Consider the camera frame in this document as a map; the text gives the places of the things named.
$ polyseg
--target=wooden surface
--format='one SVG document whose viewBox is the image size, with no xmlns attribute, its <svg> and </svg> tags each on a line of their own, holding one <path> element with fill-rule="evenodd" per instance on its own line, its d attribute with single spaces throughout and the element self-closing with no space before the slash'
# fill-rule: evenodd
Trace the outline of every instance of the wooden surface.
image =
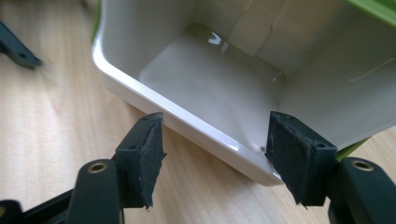
<svg viewBox="0 0 396 224">
<path fill-rule="evenodd" d="M 0 0 L 0 20 L 44 62 L 29 70 L 0 55 L 0 199 L 19 200 L 26 210 L 73 188 L 86 162 L 110 158 L 144 114 L 103 86 L 92 63 L 89 7 Z M 328 223 L 326 207 L 296 206 L 284 186 L 255 184 L 167 128 L 163 146 L 154 207 L 126 210 L 126 223 Z M 394 148 L 395 128 L 354 156 L 396 180 Z"/>
</svg>

